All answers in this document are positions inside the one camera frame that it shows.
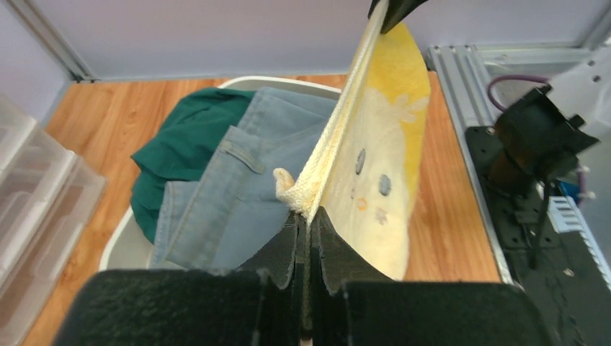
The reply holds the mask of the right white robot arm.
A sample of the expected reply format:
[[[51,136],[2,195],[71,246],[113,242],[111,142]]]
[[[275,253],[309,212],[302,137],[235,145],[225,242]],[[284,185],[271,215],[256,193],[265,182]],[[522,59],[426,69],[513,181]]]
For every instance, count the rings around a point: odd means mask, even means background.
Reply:
[[[544,81],[512,105],[500,108],[494,134],[502,150],[487,178],[510,195],[543,183],[543,202],[529,251],[535,267],[550,200],[550,183],[576,168],[577,156],[610,132],[610,48],[599,48],[591,59]]]

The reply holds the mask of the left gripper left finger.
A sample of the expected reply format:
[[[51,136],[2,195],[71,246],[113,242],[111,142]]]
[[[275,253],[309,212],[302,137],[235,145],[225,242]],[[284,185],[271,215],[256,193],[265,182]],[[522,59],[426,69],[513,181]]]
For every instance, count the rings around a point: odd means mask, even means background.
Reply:
[[[298,345],[305,221],[291,213],[235,270],[104,270],[54,345]]]

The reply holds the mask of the dark green garment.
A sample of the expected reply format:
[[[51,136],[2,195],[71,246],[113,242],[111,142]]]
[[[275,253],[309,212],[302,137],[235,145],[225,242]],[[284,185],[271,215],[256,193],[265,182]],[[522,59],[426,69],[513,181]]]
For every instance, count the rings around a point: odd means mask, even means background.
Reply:
[[[198,181],[231,126],[239,124],[253,91],[208,87],[183,97],[157,134],[131,159],[140,170],[130,205],[151,243],[156,236],[165,184]]]

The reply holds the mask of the light blue denim jeans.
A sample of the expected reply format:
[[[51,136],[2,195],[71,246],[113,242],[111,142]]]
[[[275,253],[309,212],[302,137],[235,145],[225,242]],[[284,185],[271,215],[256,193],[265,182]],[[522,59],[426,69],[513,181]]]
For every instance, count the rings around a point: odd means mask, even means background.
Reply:
[[[298,176],[336,102],[261,88],[231,126],[201,178],[166,184],[152,268],[233,269],[282,228],[289,209],[273,171]]]

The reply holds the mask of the white plastic basin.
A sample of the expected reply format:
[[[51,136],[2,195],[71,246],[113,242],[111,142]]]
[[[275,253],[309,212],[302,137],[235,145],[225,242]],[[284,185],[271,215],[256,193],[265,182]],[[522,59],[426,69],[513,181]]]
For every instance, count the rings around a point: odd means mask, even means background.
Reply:
[[[229,79],[219,87],[243,91],[272,87],[335,100],[341,93],[341,89],[337,87],[275,76],[242,76]],[[135,222],[132,209],[128,208],[104,248],[99,261],[99,271],[147,269],[152,254],[152,243]]]

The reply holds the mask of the white plastic drawer organizer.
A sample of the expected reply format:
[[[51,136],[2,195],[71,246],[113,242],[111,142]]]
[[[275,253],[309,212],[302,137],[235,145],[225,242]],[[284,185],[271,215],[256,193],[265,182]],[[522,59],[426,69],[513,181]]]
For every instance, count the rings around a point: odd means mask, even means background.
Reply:
[[[1,96],[1,344],[20,345],[107,180]]]

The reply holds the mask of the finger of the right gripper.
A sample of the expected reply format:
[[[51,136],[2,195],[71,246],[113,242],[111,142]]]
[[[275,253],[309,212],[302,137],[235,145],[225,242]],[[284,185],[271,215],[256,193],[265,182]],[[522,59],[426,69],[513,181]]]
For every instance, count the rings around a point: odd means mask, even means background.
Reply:
[[[387,34],[427,0],[389,0],[380,34]]]

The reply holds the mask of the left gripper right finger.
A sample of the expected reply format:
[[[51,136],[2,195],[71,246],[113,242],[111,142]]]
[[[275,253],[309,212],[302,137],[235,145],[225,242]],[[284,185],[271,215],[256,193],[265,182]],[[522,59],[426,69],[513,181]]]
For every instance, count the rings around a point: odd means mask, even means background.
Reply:
[[[553,344],[520,288],[392,280],[338,235],[323,208],[311,232],[315,345]]]

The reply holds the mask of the yellow towel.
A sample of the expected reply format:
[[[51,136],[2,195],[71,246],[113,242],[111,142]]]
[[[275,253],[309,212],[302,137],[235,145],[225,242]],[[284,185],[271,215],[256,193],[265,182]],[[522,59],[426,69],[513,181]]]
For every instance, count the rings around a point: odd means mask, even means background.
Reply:
[[[388,29],[373,4],[346,84],[298,177],[277,168],[276,196],[309,226],[324,208],[336,232],[376,270],[401,280],[416,203],[431,87],[408,27]]]

